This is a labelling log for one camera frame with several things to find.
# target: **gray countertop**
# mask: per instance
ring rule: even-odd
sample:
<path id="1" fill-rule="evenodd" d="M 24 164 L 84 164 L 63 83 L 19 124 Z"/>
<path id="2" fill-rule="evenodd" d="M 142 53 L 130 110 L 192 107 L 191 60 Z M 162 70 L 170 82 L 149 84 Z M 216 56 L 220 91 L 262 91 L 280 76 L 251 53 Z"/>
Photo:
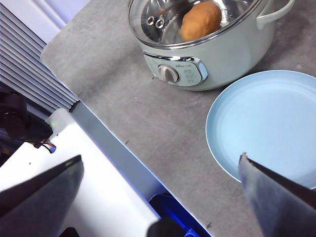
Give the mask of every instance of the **gray countertop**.
<path id="1" fill-rule="evenodd" d="M 277 1 L 277 7 L 286 4 Z M 47 45 L 43 62 L 214 237 L 260 237 L 242 193 L 211 156 L 207 112 L 222 88 L 190 92 L 152 80 L 124 0 L 91 0 Z M 253 72 L 316 76 L 316 4 L 297 0 Z"/>

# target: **black device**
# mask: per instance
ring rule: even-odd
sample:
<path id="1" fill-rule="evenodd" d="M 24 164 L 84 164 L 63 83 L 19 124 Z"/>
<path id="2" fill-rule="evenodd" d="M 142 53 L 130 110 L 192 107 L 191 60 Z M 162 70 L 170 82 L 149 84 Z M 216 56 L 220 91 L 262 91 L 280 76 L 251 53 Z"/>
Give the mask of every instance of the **black device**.
<path id="1" fill-rule="evenodd" d="M 48 123 L 28 112 L 26 98 L 13 91 L 0 91 L 0 128 L 11 139 L 31 143 L 36 148 L 53 133 Z"/>

